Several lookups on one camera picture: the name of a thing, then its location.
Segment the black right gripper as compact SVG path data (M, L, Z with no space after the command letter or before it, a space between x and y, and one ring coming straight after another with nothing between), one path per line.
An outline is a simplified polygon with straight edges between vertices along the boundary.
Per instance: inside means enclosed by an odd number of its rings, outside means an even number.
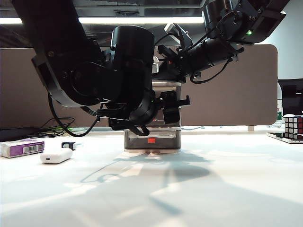
M159 66L158 80L186 82L186 77L189 76L201 79L201 73L190 69L185 59L172 49L159 45L158 53L164 57L163 62Z

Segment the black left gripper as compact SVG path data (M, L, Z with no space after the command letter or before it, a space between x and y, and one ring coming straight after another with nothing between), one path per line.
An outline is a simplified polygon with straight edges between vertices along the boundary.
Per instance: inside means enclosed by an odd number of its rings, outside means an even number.
M161 92L158 98L146 95L133 110L130 104L122 104L116 109L98 109L96 116L108 117L108 125L112 130L129 129L129 123L136 126L147 125L162 110L165 124L179 122L179 107L190 105L190 97L179 100L175 91Z

